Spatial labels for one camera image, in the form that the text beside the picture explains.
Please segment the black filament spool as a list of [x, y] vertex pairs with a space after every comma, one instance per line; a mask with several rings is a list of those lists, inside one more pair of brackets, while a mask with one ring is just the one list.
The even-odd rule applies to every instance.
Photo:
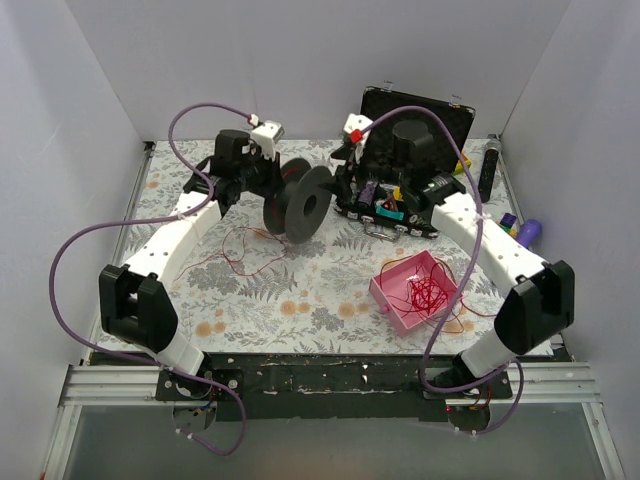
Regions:
[[293, 244], [309, 240], [319, 229], [328, 212], [332, 194], [323, 188], [331, 179], [323, 165], [312, 167], [304, 158], [284, 164], [263, 205], [263, 223], [272, 235], [284, 235]]

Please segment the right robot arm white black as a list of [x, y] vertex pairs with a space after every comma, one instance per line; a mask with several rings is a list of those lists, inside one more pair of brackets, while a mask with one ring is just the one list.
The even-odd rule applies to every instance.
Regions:
[[508, 364], [574, 322], [575, 272], [529, 251], [482, 212], [477, 188], [467, 192], [450, 174], [400, 179], [408, 206], [430, 227], [449, 236], [504, 294], [493, 328], [459, 353], [449, 370], [433, 378], [419, 371], [424, 388], [475, 397]]

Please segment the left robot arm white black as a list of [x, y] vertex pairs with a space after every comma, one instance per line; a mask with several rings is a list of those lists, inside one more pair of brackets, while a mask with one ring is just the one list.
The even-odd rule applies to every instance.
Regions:
[[220, 131], [213, 155], [196, 166], [184, 186], [172, 211], [174, 221], [161, 226], [122, 266], [108, 265], [100, 273], [102, 329], [182, 371], [178, 387], [190, 399], [205, 398], [213, 377], [201, 367], [203, 352], [180, 332], [167, 289], [242, 193], [271, 194], [282, 185], [276, 144], [283, 134], [273, 121], [249, 132]]

